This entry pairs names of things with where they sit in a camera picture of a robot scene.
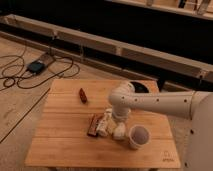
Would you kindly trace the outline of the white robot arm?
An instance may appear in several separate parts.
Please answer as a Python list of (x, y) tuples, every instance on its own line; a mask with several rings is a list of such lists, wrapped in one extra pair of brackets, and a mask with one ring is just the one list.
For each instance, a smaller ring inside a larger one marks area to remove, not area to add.
[(127, 81), (110, 92), (108, 101), (117, 120), (126, 120), (131, 109), (191, 119), (184, 171), (213, 171), (213, 92), (136, 93)]

